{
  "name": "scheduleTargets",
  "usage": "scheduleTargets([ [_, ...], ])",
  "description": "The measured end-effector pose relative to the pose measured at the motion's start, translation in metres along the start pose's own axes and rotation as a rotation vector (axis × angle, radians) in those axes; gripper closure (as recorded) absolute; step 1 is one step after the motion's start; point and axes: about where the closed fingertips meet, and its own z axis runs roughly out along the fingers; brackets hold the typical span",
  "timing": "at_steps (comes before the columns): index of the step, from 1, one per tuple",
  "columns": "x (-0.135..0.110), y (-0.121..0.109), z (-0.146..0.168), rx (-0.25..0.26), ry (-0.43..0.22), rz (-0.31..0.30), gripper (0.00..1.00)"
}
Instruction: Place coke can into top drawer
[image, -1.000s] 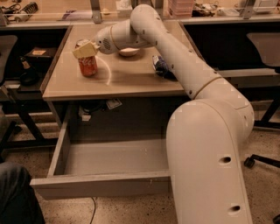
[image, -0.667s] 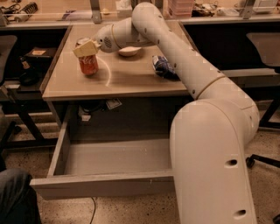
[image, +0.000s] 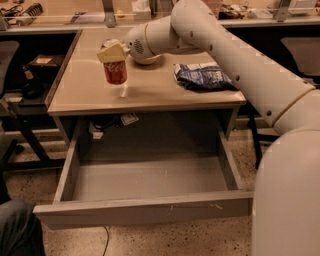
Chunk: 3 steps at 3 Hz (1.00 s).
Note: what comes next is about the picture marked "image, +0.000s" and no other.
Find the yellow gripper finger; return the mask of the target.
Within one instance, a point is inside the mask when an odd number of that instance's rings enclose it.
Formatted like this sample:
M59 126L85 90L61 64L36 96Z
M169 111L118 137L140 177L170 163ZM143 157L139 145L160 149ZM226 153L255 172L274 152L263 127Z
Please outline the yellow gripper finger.
M124 61L130 49L119 40L106 40L101 49L97 52L97 57L101 63Z

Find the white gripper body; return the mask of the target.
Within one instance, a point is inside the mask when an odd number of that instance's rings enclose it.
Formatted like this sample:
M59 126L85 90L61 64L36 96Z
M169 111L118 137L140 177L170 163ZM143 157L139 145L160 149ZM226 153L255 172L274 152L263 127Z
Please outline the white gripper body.
M155 55L148 45L146 28L146 24L133 27L124 37L130 56L140 65L151 65L159 59L159 55Z

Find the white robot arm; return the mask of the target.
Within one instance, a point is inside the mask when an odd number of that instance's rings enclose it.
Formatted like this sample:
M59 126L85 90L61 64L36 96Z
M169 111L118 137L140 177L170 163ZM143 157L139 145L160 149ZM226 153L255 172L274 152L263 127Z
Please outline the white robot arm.
M131 29L100 61L208 53L279 137L256 174L252 256L320 256L320 93L221 26L202 0Z

